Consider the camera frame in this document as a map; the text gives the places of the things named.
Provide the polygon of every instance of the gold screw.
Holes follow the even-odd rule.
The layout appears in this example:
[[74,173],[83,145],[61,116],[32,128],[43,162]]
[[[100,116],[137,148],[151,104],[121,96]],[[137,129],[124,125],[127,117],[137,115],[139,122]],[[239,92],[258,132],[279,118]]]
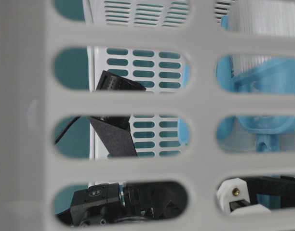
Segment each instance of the gold screw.
[[235,188],[235,189],[233,189],[232,190],[232,194],[234,195],[234,196],[238,196],[238,195],[240,195],[240,190],[238,189],[238,188]]

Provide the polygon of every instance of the black mechanical part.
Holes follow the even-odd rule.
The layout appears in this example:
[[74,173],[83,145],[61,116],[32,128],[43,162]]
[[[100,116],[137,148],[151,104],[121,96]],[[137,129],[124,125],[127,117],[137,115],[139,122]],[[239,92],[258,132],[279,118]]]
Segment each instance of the black mechanical part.
[[103,71],[96,90],[146,90],[140,83]]
[[101,118],[89,117],[88,119],[112,157],[137,156],[128,121],[127,126],[122,128]]
[[229,205],[230,205],[231,212],[233,212],[234,210],[238,208],[247,207],[247,206],[250,206],[251,204],[248,201],[240,200],[240,201],[230,202]]
[[152,219],[175,218],[188,202],[185,189],[175,182],[127,184],[123,191],[128,213],[144,212]]
[[74,226],[104,224],[120,215],[120,186],[100,184],[74,193],[70,213]]
[[250,201],[252,205],[257,204],[257,195],[280,196],[287,203],[284,207],[295,207],[295,178],[291,177],[254,177],[243,178],[247,182]]
[[[281,176],[281,179],[295,181],[294,177]],[[292,207],[295,207],[295,198],[282,196],[281,197],[281,208],[292,208]]]
[[57,217],[75,227],[146,222],[175,218],[187,202],[185,189],[175,182],[126,184],[123,193],[118,183],[101,184],[76,191],[70,209]]

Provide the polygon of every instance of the metal screw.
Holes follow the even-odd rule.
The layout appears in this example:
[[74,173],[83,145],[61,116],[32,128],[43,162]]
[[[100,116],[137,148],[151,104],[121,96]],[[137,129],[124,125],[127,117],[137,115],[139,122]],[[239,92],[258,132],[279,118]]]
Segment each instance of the metal screw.
[[240,195],[240,193],[241,193],[241,191],[238,188],[235,188],[235,189],[232,190],[232,194],[234,196],[238,196],[238,195]]
[[105,219],[101,219],[101,220],[100,220],[100,224],[101,224],[101,225],[105,225],[106,223],[107,223],[107,222],[106,222]]

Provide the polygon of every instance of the black plastic bracket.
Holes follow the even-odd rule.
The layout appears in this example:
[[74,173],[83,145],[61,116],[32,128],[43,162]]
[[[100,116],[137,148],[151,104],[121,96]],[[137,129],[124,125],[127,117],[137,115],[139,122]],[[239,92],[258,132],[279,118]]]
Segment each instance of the black plastic bracket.
[[88,119],[112,157],[137,156],[128,122],[121,128],[100,118],[88,117]]

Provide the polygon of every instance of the white filter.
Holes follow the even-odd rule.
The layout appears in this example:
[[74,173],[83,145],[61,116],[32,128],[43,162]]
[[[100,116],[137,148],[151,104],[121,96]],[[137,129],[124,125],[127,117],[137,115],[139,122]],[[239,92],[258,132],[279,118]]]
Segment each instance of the white filter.
[[[230,31],[245,34],[295,37],[295,2],[237,0],[228,14]],[[270,56],[233,55],[234,75],[271,59]]]
[[239,154],[242,152],[255,152],[255,134],[247,132],[235,119],[232,133],[223,140],[219,146],[227,153]]

